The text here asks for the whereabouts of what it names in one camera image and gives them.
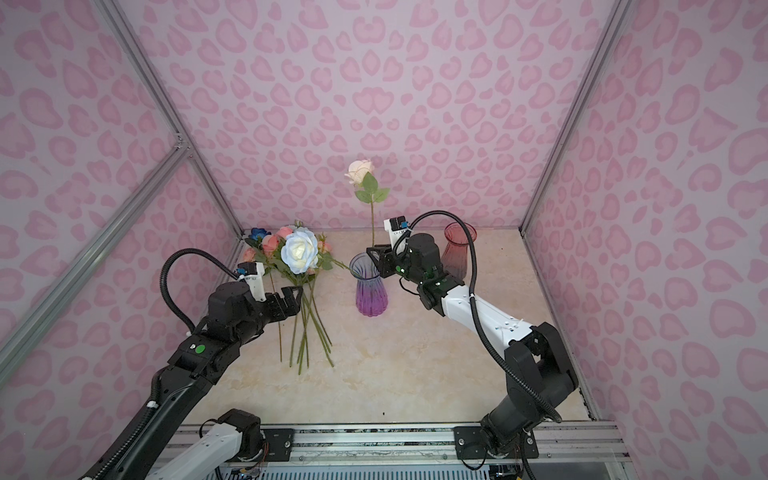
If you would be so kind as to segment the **purple blue glass vase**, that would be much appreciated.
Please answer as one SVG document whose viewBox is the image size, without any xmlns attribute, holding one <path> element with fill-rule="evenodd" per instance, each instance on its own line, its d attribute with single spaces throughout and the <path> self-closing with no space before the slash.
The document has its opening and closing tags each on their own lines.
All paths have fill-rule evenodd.
<svg viewBox="0 0 768 480">
<path fill-rule="evenodd" d="M 349 263 L 352 276 L 356 279 L 355 303 L 358 311 L 366 317 L 377 317 L 388 307 L 388 295 L 379 271 L 366 253 L 359 253 Z"/>
</svg>

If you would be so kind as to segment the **white blue rose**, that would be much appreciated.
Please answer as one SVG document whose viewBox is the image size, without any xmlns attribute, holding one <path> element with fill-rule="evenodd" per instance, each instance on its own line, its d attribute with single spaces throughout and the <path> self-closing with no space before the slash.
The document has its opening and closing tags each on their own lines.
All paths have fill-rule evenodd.
<svg viewBox="0 0 768 480">
<path fill-rule="evenodd" d="M 289 364 L 302 373 L 310 366 L 310 335 L 317 336 L 322 355 L 331 367 L 333 342 L 324 325 L 316 300 L 317 283 L 337 262 L 333 258 L 327 237 L 315 234 L 303 226 L 289 226 L 279 243 L 280 273 L 291 286 L 303 288 L 301 312 L 294 320 Z"/>
</svg>

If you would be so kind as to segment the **cream pink rose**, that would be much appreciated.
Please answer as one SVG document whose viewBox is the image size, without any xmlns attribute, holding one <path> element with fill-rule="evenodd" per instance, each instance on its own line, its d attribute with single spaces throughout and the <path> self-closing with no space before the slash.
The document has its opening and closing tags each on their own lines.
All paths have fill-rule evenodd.
<svg viewBox="0 0 768 480">
<path fill-rule="evenodd" d="M 345 176 L 354 187 L 355 197 L 368 206 L 370 213 L 371 246 L 376 240 L 376 206 L 384 203 L 390 189 L 382 187 L 374 175 L 374 165 L 369 159 L 355 160 L 349 164 Z"/>
</svg>

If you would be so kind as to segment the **pink peony flower stem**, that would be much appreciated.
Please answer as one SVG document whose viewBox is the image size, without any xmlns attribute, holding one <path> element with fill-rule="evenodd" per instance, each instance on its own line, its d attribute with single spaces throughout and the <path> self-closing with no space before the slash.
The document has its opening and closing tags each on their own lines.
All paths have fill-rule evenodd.
<svg viewBox="0 0 768 480">
<path fill-rule="evenodd" d="M 258 249 L 253 248 L 253 247 L 247 247 L 245 249 L 243 255 L 242 255 L 242 258 L 241 258 L 240 262 L 241 263 L 242 262 L 255 262 L 257 254 L 258 254 Z M 280 361 L 282 362 L 282 340 L 280 340 L 279 347 L 280 347 L 280 355 L 279 356 L 280 356 Z"/>
</svg>

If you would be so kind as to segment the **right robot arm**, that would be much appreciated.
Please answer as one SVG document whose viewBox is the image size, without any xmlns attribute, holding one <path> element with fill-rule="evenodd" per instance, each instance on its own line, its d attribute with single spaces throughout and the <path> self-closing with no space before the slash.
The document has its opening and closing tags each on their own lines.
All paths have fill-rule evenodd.
<svg viewBox="0 0 768 480">
<path fill-rule="evenodd" d="M 392 234 L 390 242 L 366 249 L 378 272 L 413 283 L 427 310 L 473 330 L 505 374 L 505 397 L 481 419 L 477 443 L 457 456 L 536 458 L 533 430 L 545 420 L 560 422 L 556 408 L 579 387 L 558 330 L 547 322 L 532 325 L 480 298 L 444 267 L 431 235 L 398 243 Z"/>
</svg>

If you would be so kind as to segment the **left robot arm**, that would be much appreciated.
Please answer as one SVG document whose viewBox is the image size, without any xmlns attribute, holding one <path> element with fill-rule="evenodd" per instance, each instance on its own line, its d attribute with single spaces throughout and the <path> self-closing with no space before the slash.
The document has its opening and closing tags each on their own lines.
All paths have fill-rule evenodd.
<svg viewBox="0 0 768 480">
<path fill-rule="evenodd" d="M 244 281 L 209 296 L 203 329 L 179 344 L 150 382 L 150 394 L 117 440 L 85 473 L 88 479 L 142 479 L 178 427 L 239 358 L 243 345 L 270 323 L 300 313 L 303 289 L 284 287 L 256 300 Z"/>
</svg>

